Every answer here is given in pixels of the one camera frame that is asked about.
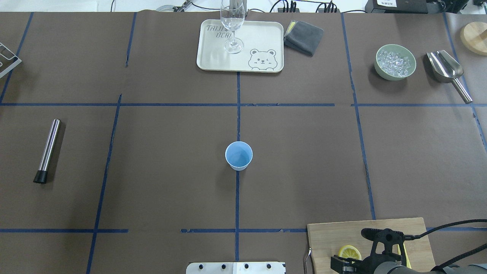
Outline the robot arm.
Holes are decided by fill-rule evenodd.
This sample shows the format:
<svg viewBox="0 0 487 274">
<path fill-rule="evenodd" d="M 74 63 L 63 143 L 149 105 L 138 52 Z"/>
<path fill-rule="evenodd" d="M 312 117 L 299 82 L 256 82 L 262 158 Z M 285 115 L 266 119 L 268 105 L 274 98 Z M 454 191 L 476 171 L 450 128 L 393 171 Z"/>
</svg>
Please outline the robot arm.
<svg viewBox="0 0 487 274">
<path fill-rule="evenodd" d="M 338 254 L 332 255 L 330 257 L 330 269 L 336 274 L 485 274 L 485 263 L 461 267 L 457 265 L 457 262 L 485 251 L 486 243 L 451 257 L 442 263 L 437 263 L 428 271 L 423 272 L 407 267 L 405 259 L 405 242 L 407 241 L 418 241 L 434 232 L 454 226 L 485 222 L 486 218 L 454 221 L 427 229 L 421 234 L 406 234 L 390 227 L 366 227 L 361 229 L 360 234 L 372 243 L 370 255 L 361 260 Z"/>
</svg>

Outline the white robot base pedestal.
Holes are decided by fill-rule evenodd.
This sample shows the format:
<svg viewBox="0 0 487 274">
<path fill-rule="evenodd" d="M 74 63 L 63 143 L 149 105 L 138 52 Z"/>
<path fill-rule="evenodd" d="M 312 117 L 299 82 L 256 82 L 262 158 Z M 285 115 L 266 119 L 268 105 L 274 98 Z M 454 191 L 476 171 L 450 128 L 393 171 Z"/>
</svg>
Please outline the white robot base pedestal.
<svg viewBox="0 0 487 274">
<path fill-rule="evenodd" d="M 186 274 L 285 274 L 284 262 L 193 262 Z"/>
</svg>

